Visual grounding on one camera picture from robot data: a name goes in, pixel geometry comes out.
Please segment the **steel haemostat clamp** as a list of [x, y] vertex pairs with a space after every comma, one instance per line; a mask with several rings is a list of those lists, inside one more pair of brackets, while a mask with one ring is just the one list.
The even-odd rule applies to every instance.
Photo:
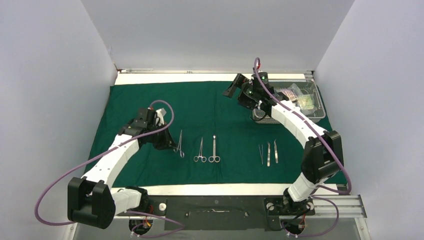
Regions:
[[204, 143], [204, 139], [202, 137], [200, 141], [199, 152], [196, 156], [193, 157], [194, 162], [200, 161], [202, 163], [205, 163], [207, 161], [207, 158], [203, 155], [203, 143]]

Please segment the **steel forceps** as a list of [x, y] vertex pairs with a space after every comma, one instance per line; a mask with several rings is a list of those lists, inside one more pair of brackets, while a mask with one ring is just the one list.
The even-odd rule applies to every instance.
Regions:
[[180, 131], [179, 140], [176, 148], [173, 150], [175, 153], [179, 153], [181, 158], [185, 157], [185, 153], [182, 150], [182, 139], [183, 139], [183, 130]]

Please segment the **steel surgical scissors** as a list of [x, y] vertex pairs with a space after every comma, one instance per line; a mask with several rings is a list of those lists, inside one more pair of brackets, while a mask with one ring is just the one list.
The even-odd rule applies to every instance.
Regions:
[[208, 158], [210, 163], [219, 163], [221, 157], [217, 155], [217, 137], [213, 135], [212, 137], [212, 155]]

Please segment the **dark green surgical cloth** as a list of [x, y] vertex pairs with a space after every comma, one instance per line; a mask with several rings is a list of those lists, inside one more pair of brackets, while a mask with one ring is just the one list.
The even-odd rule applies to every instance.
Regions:
[[[291, 184], [301, 173], [303, 148], [281, 124], [259, 124], [251, 120], [251, 111], [240, 106], [236, 98], [223, 92], [224, 81], [174, 82], [115, 85], [100, 120], [89, 156], [105, 152], [119, 130], [132, 120], [140, 108], [171, 105], [175, 117], [169, 132], [178, 142], [179, 153], [157, 150], [146, 144], [133, 155], [114, 182], [115, 187], [278, 183]], [[220, 162], [209, 162], [216, 135], [216, 152]], [[203, 138], [206, 162], [194, 162]], [[278, 150], [275, 163], [274, 140]], [[270, 167], [267, 148], [270, 142]], [[263, 164], [258, 145], [263, 145]]]

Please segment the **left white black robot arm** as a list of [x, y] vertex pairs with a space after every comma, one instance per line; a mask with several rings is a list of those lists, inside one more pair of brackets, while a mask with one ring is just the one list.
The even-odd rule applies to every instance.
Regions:
[[82, 177], [67, 186], [67, 217], [70, 221], [106, 229], [116, 215], [133, 211], [143, 215], [149, 208], [146, 189], [127, 186], [112, 193], [112, 186], [124, 166], [145, 144], [157, 150], [177, 147], [165, 122], [166, 110], [140, 108], [135, 118], [115, 136], [107, 153]]

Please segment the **thin steel tweezers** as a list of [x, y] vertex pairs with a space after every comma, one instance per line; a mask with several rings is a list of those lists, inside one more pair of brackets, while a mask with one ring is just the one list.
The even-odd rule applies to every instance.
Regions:
[[263, 145], [259, 144], [258, 145], [258, 150], [259, 150], [259, 155], [260, 155], [260, 160], [261, 160], [261, 164], [264, 164], [264, 149], [263, 149]]

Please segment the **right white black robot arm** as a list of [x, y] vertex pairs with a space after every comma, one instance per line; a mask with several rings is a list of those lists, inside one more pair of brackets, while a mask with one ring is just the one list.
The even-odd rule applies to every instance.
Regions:
[[306, 211], [307, 201], [321, 184], [336, 175], [344, 166], [342, 138], [312, 122], [301, 109], [300, 97], [278, 91], [269, 83], [268, 73], [259, 72], [247, 78], [238, 73], [223, 95], [232, 98], [236, 89], [239, 105], [261, 110], [282, 124], [301, 144], [304, 152], [299, 177], [286, 188], [282, 210], [287, 214]]

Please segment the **metal wire mesh tray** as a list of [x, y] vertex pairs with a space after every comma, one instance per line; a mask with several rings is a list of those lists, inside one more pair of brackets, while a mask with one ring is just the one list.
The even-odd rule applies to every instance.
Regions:
[[274, 87], [275, 92], [277, 92], [275, 88], [288, 88], [292, 84], [296, 84], [301, 90], [301, 95], [313, 95], [314, 98], [316, 111], [311, 115], [305, 116], [311, 119], [314, 123], [317, 123], [326, 117], [325, 107], [315, 81], [311, 81], [309, 79], [271, 79], [269, 84]]

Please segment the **clear packet pink contents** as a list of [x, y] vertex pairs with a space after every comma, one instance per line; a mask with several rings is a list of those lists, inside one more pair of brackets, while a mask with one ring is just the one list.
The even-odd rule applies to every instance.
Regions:
[[292, 85], [290, 85], [289, 87], [276, 87], [275, 88], [276, 92], [280, 92], [283, 93], [284, 95], [286, 95], [290, 101], [295, 102], [298, 100], [298, 97], [301, 95], [301, 90], [300, 88], [293, 83]]

